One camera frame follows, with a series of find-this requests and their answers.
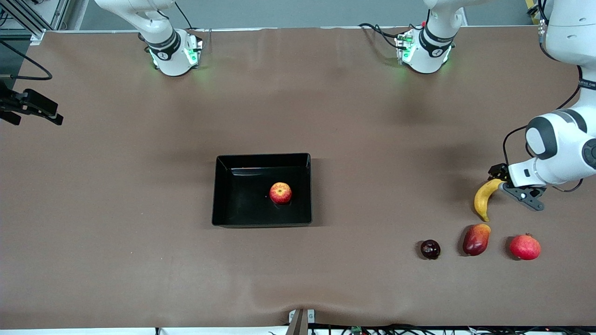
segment banana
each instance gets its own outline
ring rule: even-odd
[[[502,182],[504,181],[500,179],[491,179],[482,185],[474,196],[474,209],[476,209],[476,213],[480,215],[480,218],[482,218],[482,221],[484,222],[490,221],[486,214],[486,211],[488,210],[488,198],[498,190],[499,185]]]

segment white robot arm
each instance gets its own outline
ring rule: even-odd
[[[452,43],[463,24],[460,8],[490,0],[424,0],[429,17],[424,27],[415,27],[396,38],[398,59],[420,73],[433,73],[447,61]]]
[[[137,28],[149,46],[153,63],[168,76],[180,76],[197,67],[203,43],[182,29],[174,29],[161,14],[174,0],[95,0],[103,9]]]
[[[536,157],[509,165],[511,182],[501,184],[502,190],[522,202],[531,197],[528,191],[542,188],[542,192],[549,184],[596,174],[596,1],[550,1],[554,6],[546,51],[556,60],[580,67],[580,97],[573,106],[537,116],[526,126],[526,142]]]

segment red apple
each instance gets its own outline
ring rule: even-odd
[[[523,260],[532,260],[540,255],[540,243],[530,234],[518,235],[509,244],[511,253]]]
[[[292,199],[292,190],[285,182],[276,182],[269,190],[269,197],[276,204],[287,204]]]

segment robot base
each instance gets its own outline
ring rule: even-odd
[[[198,67],[203,50],[203,41],[185,30],[175,29],[180,35],[181,46],[172,55],[170,60],[162,60],[150,52],[156,69],[168,76],[181,76],[190,69]]]
[[[418,35],[422,33],[421,27],[416,27],[395,38],[397,46],[405,49],[397,49],[399,64],[407,64],[414,71],[420,73],[437,72],[441,65],[447,61],[451,46],[440,57],[431,57],[429,53],[420,45]]]

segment brown tablecloth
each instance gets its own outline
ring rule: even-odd
[[[496,195],[487,251],[460,251],[504,135],[576,86],[535,27],[464,28],[433,75],[370,30],[203,36],[182,77],[136,34],[29,49],[54,78],[16,89],[65,119],[0,125],[2,328],[278,325],[297,307],[335,324],[596,324],[594,179],[539,213]],[[522,134],[508,148],[526,159]],[[211,225],[217,155],[291,152],[313,157],[311,226]],[[526,232],[542,254],[512,260]],[[436,261],[416,251],[429,238]]]

